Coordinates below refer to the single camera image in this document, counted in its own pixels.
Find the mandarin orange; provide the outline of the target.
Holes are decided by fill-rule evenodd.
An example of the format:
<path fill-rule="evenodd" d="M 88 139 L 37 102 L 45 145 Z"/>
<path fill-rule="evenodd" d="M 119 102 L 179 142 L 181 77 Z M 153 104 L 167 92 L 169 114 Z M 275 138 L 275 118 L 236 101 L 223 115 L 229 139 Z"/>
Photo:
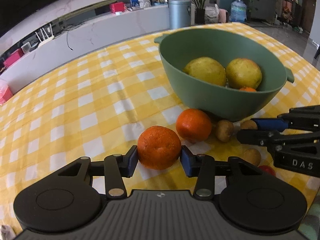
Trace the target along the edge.
<path fill-rule="evenodd" d="M 179 158 L 181 147 L 181 141 L 173 130 L 151 126 L 138 138 L 138 159 L 146 168 L 164 170 Z"/>
<path fill-rule="evenodd" d="M 190 108 L 178 116 L 176 131 L 180 137 L 191 143 L 202 142 L 211 134 L 212 122 L 203 111 Z"/>

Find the brown kiwi fruit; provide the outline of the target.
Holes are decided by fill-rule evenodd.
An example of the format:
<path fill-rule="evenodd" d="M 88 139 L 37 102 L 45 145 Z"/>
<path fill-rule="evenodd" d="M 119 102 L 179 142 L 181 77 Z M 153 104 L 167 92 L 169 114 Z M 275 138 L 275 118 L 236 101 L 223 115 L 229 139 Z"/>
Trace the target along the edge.
<path fill-rule="evenodd" d="M 229 120 L 220 120 L 217 122 L 215 136 L 221 142 L 229 142 L 234 133 L 234 125 Z"/>

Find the brown kiwi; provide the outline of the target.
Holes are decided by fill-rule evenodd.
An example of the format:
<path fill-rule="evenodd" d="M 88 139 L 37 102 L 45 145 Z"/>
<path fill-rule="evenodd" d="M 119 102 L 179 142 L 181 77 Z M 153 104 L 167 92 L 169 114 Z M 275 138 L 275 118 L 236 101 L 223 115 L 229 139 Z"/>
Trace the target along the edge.
<path fill-rule="evenodd" d="M 240 129 L 258 129 L 258 126 L 253 120 L 246 120 L 240 124 Z"/>
<path fill-rule="evenodd" d="M 245 150 L 243 159 L 254 166 L 259 166 L 261 162 L 261 154 L 255 148 Z"/>

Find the large orange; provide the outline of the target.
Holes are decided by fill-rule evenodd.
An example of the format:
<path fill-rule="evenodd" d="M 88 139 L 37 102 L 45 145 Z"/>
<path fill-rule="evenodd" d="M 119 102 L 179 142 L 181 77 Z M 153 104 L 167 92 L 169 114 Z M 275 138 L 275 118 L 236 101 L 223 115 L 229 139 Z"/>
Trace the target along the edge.
<path fill-rule="evenodd" d="M 240 88 L 240 91 L 256 92 L 256 90 L 252 87 L 242 87 L 242 88 Z"/>

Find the red cherry tomato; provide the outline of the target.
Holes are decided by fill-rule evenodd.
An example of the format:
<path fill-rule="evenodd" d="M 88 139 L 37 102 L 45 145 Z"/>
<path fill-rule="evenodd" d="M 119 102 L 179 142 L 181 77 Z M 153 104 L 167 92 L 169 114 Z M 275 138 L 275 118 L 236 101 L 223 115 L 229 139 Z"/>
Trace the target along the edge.
<path fill-rule="evenodd" d="M 259 168 L 259 170 L 262 171 L 262 173 L 263 173 L 264 175 L 269 174 L 269 175 L 271 175 L 271 176 L 276 177 L 276 172 L 275 172 L 275 170 L 274 170 L 272 167 L 267 166 L 267 165 L 260 165 L 258 168 Z"/>

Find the yellow checkered tablecloth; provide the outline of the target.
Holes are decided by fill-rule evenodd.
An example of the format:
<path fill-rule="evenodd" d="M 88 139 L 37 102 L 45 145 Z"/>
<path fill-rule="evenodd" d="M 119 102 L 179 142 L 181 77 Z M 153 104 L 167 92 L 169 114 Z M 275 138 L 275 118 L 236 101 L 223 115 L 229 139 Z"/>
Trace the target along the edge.
<path fill-rule="evenodd" d="M 212 24 L 257 41 L 295 76 L 254 117 L 275 117 L 293 107 L 319 104 L 319 71 L 297 53 L 247 25 Z M 179 114 L 187 107 L 173 92 L 154 43 L 155 33 L 103 48 L 39 78 L 1 106 L 1 225 L 16 233 L 16 195 L 48 174 L 78 159 L 93 161 L 124 154 L 140 134 L 159 125 L 175 131 Z M 279 168 L 265 148 L 257 147 L 261 165 L 299 189 L 308 207 L 319 189 L 319 179 Z M 193 191 L 195 178 L 184 176 L 179 162 L 163 171 L 138 163 L 131 189 Z"/>

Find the red-yellow apple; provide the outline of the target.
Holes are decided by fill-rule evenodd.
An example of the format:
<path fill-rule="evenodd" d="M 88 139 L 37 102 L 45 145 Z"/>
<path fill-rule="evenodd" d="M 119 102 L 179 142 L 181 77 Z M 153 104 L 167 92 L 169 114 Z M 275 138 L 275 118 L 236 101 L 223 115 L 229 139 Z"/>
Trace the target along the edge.
<path fill-rule="evenodd" d="M 226 76 L 229 87 L 235 89 L 257 89 L 263 79 L 260 67 L 254 61 L 245 58 L 233 59 L 226 67 Z"/>

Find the yellow-green pear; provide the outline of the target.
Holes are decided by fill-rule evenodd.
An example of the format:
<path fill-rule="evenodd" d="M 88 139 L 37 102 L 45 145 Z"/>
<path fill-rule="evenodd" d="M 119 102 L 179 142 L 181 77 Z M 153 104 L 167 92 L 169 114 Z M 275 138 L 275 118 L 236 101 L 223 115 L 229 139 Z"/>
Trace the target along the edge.
<path fill-rule="evenodd" d="M 199 57 L 191 60 L 182 71 L 196 79 L 225 87 L 227 83 L 225 68 L 211 57 Z"/>

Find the green colander bowl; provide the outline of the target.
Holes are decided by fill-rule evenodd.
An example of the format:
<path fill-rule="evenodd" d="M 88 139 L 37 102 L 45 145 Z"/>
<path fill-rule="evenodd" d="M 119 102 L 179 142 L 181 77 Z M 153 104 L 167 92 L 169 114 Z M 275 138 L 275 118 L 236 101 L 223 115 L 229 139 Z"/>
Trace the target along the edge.
<path fill-rule="evenodd" d="M 198 26 L 155 38 L 169 83 L 189 108 L 239 121 L 266 106 L 287 82 L 289 68 L 243 35 Z"/>

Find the pink tissue pack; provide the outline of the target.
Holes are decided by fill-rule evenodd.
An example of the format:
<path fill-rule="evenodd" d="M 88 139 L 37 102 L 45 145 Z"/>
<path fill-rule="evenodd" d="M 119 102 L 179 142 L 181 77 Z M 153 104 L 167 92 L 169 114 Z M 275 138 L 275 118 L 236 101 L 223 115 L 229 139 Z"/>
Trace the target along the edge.
<path fill-rule="evenodd" d="M 4 105 L 12 97 L 12 92 L 8 84 L 0 80 L 0 105 Z"/>

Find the blue water jug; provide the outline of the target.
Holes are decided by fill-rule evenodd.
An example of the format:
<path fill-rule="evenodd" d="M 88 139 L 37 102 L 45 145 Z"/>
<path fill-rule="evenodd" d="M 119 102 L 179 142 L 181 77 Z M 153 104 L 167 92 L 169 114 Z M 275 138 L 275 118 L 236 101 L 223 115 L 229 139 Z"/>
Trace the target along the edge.
<path fill-rule="evenodd" d="M 244 23 L 246 16 L 247 6 L 243 0 L 235 0 L 231 3 L 231 14 L 229 20 L 231 22 L 241 22 Z"/>

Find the white tv console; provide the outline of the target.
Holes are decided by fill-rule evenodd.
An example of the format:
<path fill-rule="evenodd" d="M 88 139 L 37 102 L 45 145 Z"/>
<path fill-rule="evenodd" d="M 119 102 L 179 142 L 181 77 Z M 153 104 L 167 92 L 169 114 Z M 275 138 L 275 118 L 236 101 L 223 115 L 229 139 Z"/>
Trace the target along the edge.
<path fill-rule="evenodd" d="M 140 35 L 169 28 L 168 6 L 157 6 L 120 15 L 94 18 L 29 52 L 2 75 L 12 93 L 55 68 L 89 52 Z"/>

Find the white wifi router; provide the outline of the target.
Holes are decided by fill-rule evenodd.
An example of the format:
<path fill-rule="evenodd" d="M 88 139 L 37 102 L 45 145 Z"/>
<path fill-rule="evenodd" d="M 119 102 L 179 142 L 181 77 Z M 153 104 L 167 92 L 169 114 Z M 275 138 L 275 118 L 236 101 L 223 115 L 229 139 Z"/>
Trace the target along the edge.
<path fill-rule="evenodd" d="M 38 47 L 41 47 L 44 44 L 47 44 L 49 41 L 52 41 L 55 36 L 53 34 L 52 24 L 49 24 L 49 27 L 41 27 L 35 31 L 36 37 L 39 40 Z"/>

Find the pink box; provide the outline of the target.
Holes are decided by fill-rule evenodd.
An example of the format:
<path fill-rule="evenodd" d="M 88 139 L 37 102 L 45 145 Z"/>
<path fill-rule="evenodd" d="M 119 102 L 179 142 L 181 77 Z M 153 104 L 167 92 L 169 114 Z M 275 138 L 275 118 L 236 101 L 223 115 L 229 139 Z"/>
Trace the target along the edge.
<path fill-rule="evenodd" d="M 21 48 L 18 48 L 3 62 L 4 66 L 6 68 L 9 68 L 12 64 L 18 61 L 23 55 L 24 55 L 23 50 Z"/>

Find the grey metal trash bin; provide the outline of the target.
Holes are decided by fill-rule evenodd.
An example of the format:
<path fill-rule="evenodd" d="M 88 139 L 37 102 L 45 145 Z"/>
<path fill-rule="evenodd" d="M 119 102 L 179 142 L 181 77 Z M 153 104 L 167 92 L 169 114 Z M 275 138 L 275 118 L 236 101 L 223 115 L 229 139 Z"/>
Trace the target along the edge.
<path fill-rule="evenodd" d="M 171 29 L 191 26 L 191 1 L 169 0 L 169 23 Z"/>

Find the red box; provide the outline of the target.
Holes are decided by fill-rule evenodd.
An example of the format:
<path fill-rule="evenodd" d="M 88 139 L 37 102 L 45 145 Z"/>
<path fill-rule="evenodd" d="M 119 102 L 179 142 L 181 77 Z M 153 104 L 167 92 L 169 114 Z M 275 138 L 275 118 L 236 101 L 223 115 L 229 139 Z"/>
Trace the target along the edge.
<path fill-rule="evenodd" d="M 118 12 L 124 12 L 125 10 L 126 10 L 126 7 L 124 2 L 115 2 L 110 4 L 110 11 L 113 14 L 116 14 Z"/>

